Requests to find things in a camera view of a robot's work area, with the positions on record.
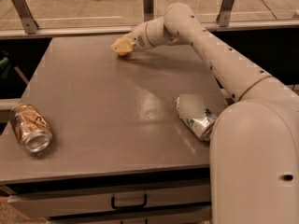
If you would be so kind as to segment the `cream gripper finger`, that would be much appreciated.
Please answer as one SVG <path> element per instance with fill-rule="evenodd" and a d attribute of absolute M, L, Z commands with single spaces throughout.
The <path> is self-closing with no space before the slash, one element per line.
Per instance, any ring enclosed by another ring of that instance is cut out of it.
<path fill-rule="evenodd" d="M 124 52 L 129 52 L 130 53 L 130 52 L 133 51 L 134 45 L 135 45 L 135 43 L 133 42 L 133 40 L 131 38 L 123 37 L 123 38 L 117 39 L 111 45 L 111 48 L 116 53 L 120 52 L 120 51 L 124 51 Z"/>

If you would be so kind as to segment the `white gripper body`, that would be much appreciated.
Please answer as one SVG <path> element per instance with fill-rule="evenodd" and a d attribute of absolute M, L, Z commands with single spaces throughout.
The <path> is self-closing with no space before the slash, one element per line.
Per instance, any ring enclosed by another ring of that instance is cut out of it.
<path fill-rule="evenodd" d="M 143 22 L 138 24 L 131 32 L 131 38 L 135 43 L 136 50 L 152 49 L 153 46 L 147 37 L 147 23 Z"/>

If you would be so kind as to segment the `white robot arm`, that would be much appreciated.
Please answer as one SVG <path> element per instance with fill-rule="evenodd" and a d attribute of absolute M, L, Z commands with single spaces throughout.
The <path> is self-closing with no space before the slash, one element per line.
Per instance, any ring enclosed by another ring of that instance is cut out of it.
<path fill-rule="evenodd" d="M 299 95 L 210 33 L 183 3 L 117 39 L 119 55 L 193 48 L 233 104 L 210 137 L 213 224 L 299 224 Z"/>

